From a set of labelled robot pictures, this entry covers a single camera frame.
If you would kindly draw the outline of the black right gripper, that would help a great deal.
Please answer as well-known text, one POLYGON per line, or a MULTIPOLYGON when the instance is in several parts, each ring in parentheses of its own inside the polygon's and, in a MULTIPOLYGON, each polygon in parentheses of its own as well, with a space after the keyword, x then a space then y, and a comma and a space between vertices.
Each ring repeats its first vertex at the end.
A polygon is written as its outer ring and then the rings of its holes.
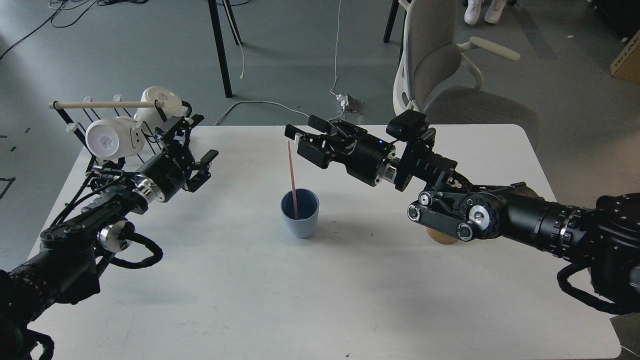
POLYGON ((327 168, 331 162, 341 163, 352 177, 371 187, 377 186, 390 154, 395 151, 392 143, 340 118, 323 120, 311 115, 308 125, 321 134, 285 126, 285 137, 297 141, 298 155, 320 168, 327 168))

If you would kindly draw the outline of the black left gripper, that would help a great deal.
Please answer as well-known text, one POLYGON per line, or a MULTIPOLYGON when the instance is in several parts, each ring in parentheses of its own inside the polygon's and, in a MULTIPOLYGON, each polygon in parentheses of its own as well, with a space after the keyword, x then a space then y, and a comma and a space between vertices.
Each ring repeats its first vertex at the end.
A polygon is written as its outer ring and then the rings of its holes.
POLYGON ((162 150, 134 174, 134 193, 149 204, 168 202, 180 189, 194 193, 211 178, 210 164, 219 151, 210 149, 199 161, 190 150, 192 129, 205 118, 201 114, 172 116, 160 126, 162 150))

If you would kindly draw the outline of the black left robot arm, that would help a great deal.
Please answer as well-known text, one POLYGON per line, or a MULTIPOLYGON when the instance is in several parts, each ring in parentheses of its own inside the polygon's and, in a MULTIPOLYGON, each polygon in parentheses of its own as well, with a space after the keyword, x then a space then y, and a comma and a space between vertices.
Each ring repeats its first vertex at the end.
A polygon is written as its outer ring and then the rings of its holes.
POLYGON ((29 360, 38 345, 40 358, 50 360, 54 341, 30 330, 30 322, 52 305, 76 305, 98 294, 99 278, 108 265, 142 269, 162 260, 160 246, 138 234, 127 216, 142 215, 154 201, 166 203, 180 190, 195 192, 210 179, 210 163, 218 152, 209 150, 195 161, 189 148, 192 129, 203 118, 171 118, 168 130, 155 133, 162 149, 136 171, 126 172, 110 162, 87 171, 82 187, 97 182, 88 194, 93 202, 69 218, 85 200, 76 194, 41 233, 39 253, 1 272, 3 360, 29 360))

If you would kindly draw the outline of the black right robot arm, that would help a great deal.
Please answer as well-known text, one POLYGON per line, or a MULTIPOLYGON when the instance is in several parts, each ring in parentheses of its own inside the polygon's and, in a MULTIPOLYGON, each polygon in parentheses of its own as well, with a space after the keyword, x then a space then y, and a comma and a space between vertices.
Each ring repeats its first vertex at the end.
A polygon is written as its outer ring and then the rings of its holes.
POLYGON ((425 182, 407 207, 414 223, 454 240, 505 237, 551 253, 568 265, 558 271, 558 287, 587 306, 613 315, 637 313, 640 307, 640 196, 604 195, 595 208, 546 201, 526 185, 476 185, 458 173, 457 162, 435 153, 436 130, 425 114, 407 110, 386 132, 404 142, 396 148, 343 120, 309 116, 318 134, 286 125, 285 136, 297 141, 297 153, 326 169, 345 166, 352 177, 371 187, 382 180, 404 191, 411 179, 425 182))

